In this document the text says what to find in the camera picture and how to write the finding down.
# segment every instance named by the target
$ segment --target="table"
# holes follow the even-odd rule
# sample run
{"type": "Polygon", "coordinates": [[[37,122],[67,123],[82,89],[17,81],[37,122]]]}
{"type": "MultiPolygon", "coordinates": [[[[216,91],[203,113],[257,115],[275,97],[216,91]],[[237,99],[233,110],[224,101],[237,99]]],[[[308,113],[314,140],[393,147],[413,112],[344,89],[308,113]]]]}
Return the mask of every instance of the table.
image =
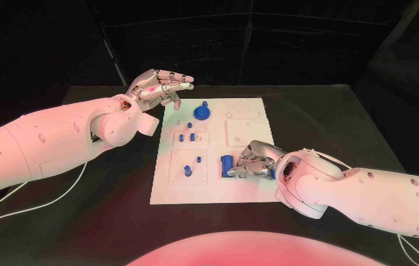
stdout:
{"type": "MultiPolygon", "coordinates": [[[[110,97],[126,87],[72,87],[63,104],[110,97]]],[[[197,86],[182,98],[262,97],[273,141],[302,147],[348,165],[404,172],[347,85],[197,86]]],[[[148,113],[162,119],[162,107],[148,113]]],[[[218,231],[272,231],[334,244],[387,265],[409,263],[394,234],[355,224],[337,210],[319,220],[280,203],[149,205],[161,124],[154,137],[87,163],[76,187],[59,202],[0,220],[0,264],[125,265],[162,245],[218,231]]],[[[72,185],[80,167],[28,183],[0,214],[51,201],[72,185]]]]}

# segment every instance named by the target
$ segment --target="white board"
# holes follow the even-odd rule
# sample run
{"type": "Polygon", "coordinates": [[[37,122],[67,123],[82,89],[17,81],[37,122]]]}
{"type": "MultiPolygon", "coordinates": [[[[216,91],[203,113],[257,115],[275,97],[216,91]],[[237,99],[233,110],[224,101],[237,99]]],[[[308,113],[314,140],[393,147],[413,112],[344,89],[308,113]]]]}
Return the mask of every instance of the white board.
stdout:
{"type": "Polygon", "coordinates": [[[273,145],[260,98],[182,99],[177,111],[168,105],[149,204],[278,202],[275,180],[220,176],[220,157],[231,155],[236,163],[252,140],[273,145]],[[203,101],[207,101],[210,117],[200,121],[193,112],[203,101]],[[194,141],[190,141],[190,133],[194,134],[194,141]],[[191,169],[190,177],[184,174],[185,165],[191,169]]]}

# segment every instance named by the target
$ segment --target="robotic hand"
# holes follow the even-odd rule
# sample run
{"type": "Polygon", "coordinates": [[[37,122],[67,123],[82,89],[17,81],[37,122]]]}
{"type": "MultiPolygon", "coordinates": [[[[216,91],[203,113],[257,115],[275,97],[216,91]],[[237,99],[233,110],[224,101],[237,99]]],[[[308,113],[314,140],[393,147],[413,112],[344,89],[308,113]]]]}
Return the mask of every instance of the robotic hand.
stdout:
{"type": "Polygon", "coordinates": [[[417,238],[417,176],[348,166],[341,172],[319,156],[347,166],[314,150],[286,153],[252,141],[227,174],[275,178],[276,199],[309,218],[331,206],[358,224],[417,238]]]}
{"type": "Polygon", "coordinates": [[[158,119],[144,111],[170,102],[177,110],[175,91],[193,89],[193,80],[151,69],[123,95],[36,111],[0,127],[0,189],[73,169],[125,145],[136,131],[151,136],[158,119]]]}

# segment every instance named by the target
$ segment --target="robotic arm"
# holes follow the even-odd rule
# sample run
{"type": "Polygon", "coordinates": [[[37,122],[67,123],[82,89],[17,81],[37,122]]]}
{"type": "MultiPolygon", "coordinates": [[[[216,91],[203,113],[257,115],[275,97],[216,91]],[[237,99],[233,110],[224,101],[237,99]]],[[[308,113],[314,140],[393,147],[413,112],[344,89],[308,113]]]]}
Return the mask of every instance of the robotic arm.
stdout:
{"type": "Polygon", "coordinates": [[[193,80],[151,69],[123,95],[36,111],[0,127],[0,189],[73,169],[125,145],[136,131],[151,136],[158,119],[144,112],[170,102],[177,110],[175,91],[193,89],[193,80]]]}
{"type": "Polygon", "coordinates": [[[417,176],[365,168],[341,172],[319,155],[338,162],[314,150],[286,153],[252,141],[227,174],[276,179],[275,197],[309,218],[331,206],[358,224],[417,238],[417,176]]]}

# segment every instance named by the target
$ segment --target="dark fabric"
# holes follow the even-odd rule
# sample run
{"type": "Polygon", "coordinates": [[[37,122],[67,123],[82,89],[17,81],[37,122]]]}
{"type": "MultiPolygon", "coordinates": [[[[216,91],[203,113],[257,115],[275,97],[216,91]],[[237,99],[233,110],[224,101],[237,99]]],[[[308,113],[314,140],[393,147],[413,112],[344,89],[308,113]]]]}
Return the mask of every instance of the dark fabric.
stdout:
{"type": "MultiPolygon", "coordinates": [[[[125,87],[72,87],[63,103],[125,92],[125,87]]],[[[347,85],[282,87],[197,86],[184,98],[260,96],[275,144],[302,147],[357,167],[403,172],[388,145],[347,85]]],[[[162,119],[162,107],[148,112],[162,119]]],[[[162,245],[217,231],[272,231],[334,244],[387,265],[407,259],[396,235],[360,226],[332,208],[319,220],[278,203],[149,205],[161,125],[136,134],[87,163],[64,198],[0,221],[0,264],[123,265],[162,245]]],[[[80,168],[31,182],[1,204],[0,214],[53,200],[80,168]]]]}

